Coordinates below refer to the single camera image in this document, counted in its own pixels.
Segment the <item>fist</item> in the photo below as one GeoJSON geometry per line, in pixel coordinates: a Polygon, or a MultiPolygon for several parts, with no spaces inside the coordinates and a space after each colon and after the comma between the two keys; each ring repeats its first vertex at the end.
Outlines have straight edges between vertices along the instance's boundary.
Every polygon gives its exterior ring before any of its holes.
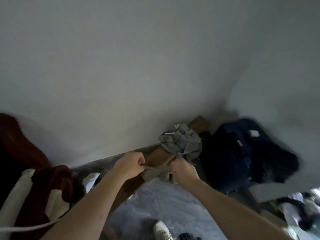
{"type": "Polygon", "coordinates": [[[129,152],[115,163],[112,171],[128,180],[142,173],[144,171],[142,165],[145,163],[146,160],[142,152],[129,152]]]}
{"type": "Polygon", "coordinates": [[[186,190],[195,182],[201,181],[196,168],[183,158],[173,161],[170,168],[173,179],[186,190]]]}

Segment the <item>white cord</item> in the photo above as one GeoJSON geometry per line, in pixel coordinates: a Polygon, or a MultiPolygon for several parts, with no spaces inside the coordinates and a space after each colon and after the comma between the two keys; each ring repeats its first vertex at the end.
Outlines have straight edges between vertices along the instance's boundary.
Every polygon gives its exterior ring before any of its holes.
{"type": "Polygon", "coordinates": [[[0,232],[29,232],[51,226],[59,220],[60,218],[38,226],[0,226],[0,232]]]}

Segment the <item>gray cloth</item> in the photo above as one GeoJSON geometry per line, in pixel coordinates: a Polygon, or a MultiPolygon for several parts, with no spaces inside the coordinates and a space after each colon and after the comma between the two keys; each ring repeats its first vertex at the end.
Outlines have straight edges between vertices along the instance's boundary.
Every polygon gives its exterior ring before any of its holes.
{"type": "Polygon", "coordinates": [[[163,133],[159,140],[163,149],[190,163],[202,151],[201,138],[186,124],[174,125],[172,129],[163,133]]]}
{"type": "Polygon", "coordinates": [[[142,178],[146,182],[151,182],[155,178],[159,178],[160,181],[165,183],[170,183],[172,185],[176,184],[176,182],[173,180],[172,175],[170,174],[171,170],[169,167],[166,167],[165,165],[161,165],[158,167],[148,167],[145,166],[145,169],[143,173],[141,174],[142,178]]]}

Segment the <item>forearm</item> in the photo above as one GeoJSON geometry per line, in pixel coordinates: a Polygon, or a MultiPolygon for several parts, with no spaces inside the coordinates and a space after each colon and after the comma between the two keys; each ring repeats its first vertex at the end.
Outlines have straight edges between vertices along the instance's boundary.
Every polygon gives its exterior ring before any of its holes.
{"type": "Polygon", "coordinates": [[[290,239],[256,212],[214,190],[203,181],[196,181],[188,190],[208,210],[229,240],[290,239]]]}
{"type": "Polygon", "coordinates": [[[110,171],[42,240],[98,239],[113,201],[125,180],[124,175],[110,171]]]}

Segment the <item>white sneaker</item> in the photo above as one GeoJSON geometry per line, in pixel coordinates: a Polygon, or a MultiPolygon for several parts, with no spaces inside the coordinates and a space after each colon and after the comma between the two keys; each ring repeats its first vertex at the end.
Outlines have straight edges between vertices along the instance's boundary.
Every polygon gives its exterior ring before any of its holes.
{"type": "Polygon", "coordinates": [[[157,240],[173,240],[167,226],[162,221],[157,221],[153,226],[153,233],[157,240]]]}

